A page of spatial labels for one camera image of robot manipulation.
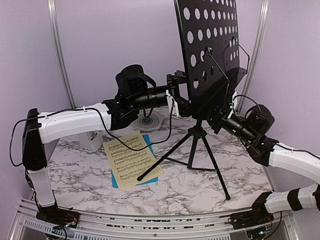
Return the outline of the black music stand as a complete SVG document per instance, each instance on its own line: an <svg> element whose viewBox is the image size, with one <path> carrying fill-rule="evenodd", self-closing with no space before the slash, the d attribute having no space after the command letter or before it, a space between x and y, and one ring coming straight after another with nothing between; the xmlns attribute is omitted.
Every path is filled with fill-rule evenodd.
<svg viewBox="0 0 320 240"><path fill-rule="evenodd" d="M191 117L196 120L187 134L146 172L143 180L186 140L192 144L186 166L193 169L199 140L202 140L227 200L226 184L206 139L202 124L220 111L230 109L232 95L247 70L240 67L237 4L234 0L176 0L174 2Z"/></svg>

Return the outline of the blue sheet music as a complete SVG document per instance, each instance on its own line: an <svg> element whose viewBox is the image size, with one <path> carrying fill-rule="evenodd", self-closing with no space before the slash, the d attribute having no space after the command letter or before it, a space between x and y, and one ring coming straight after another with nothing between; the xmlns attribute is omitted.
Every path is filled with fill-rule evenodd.
<svg viewBox="0 0 320 240"><path fill-rule="evenodd" d="M143 139L144 139L144 141L146 142L147 145L149 145L149 144L151 143L148 134L144 134L142 137L143 137ZM154 155L153 148L150 146L149 149L150 149L150 151L152 152L152 154ZM111 180L112 180L112 187L115 188L115 189L118 189L119 187L118 187L118 184L117 184L117 181L116 181L116 179L115 179L115 177L114 177L113 172L111 173ZM146 181L146 182L143 182L143 183L140 183L140 184L137 184L137 185L138 185L138 186L147 185L147 184L151 184L151 183L156 183L156 182L158 182L158 181L159 181L158 177L155 177L155 178L153 178L153 179L150 179L150 180L148 180L148 181Z"/></svg>

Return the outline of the yellow sheet music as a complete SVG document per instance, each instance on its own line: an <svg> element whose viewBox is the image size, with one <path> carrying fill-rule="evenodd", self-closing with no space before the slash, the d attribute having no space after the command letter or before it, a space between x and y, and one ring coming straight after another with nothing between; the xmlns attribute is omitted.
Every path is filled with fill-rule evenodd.
<svg viewBox="0 0 320 240"><path fill-rule="evenodd" d="M120 140L104 142L103 148L121 191L150 181L164 173L158 165L141 181L138 180L140 175L157 162L140 131L122 136Z"/></svg>

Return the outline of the white metronome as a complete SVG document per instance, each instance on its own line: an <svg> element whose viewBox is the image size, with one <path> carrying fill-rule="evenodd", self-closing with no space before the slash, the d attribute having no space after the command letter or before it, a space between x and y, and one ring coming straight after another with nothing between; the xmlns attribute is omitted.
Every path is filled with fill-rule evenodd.
<svg viewBox="0 0 320 240"><path fill-rule="evenodd" d="M91 152L96 152L103 144L103 138L100 131L80 133L77 137L80 145Z"/></svg>

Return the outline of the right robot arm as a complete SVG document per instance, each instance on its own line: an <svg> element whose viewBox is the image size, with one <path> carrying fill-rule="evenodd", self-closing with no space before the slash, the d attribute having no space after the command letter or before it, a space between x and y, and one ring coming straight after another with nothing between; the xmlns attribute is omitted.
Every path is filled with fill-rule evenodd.
<svg viewBox="0 0 320 240"><path fill-rule="evenodd" d="M280 168L307 177L314 184L284 192L264 192L253 203L247 219L258 224L267 214L320 208L320 158L307 150L289 147L266 136L275 121L262 104L251 107L248 116L238 116L232 110L208 120L218 133L225 129L240 139L249 156L265 167Z"/></svg>

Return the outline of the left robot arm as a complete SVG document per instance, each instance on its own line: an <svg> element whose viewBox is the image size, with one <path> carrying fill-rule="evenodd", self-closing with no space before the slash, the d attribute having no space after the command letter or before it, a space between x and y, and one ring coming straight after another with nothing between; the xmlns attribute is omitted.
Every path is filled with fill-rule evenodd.
<svg viewBox="0 0 320 240"><path fill-rule="evenodd" d="M57 207L47 172L48 161L44 145L60 138L89 132L114 131L126 128L138 118L141 110L169 106L172 113L188 113L189 105L180 98L179 85L187 82L186 73L167 75L166 85L158 86L133 64L115 76L118 91L113 99L91 106L39 113L28 111L22 135L22 165L30 186L35 190L44 215L53 223L63 219Z"/></svg>

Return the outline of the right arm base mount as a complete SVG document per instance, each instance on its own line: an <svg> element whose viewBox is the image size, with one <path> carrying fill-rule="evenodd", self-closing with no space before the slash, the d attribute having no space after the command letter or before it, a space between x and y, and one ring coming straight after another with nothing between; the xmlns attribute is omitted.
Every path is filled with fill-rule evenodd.
<svg viewBox="0 0 320 240"><path fill-rule="evenodd" d="M272 222L274 216L267 211L265 206L267 197L271 193L271 191L263 192L252 204L252 210L233 213L227 222L233 226L234 230Z"/></svg>

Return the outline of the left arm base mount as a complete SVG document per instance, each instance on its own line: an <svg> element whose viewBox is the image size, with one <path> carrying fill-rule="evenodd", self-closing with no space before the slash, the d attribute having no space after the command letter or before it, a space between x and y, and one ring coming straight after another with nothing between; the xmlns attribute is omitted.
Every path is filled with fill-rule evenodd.
<svg viewBox="0 0 320 240"><path fill-rule="evenodd" d="M80 213L69 209L61 209L56 204L48 207L38 206L36 218L58 227L76 228Z"/></svg>

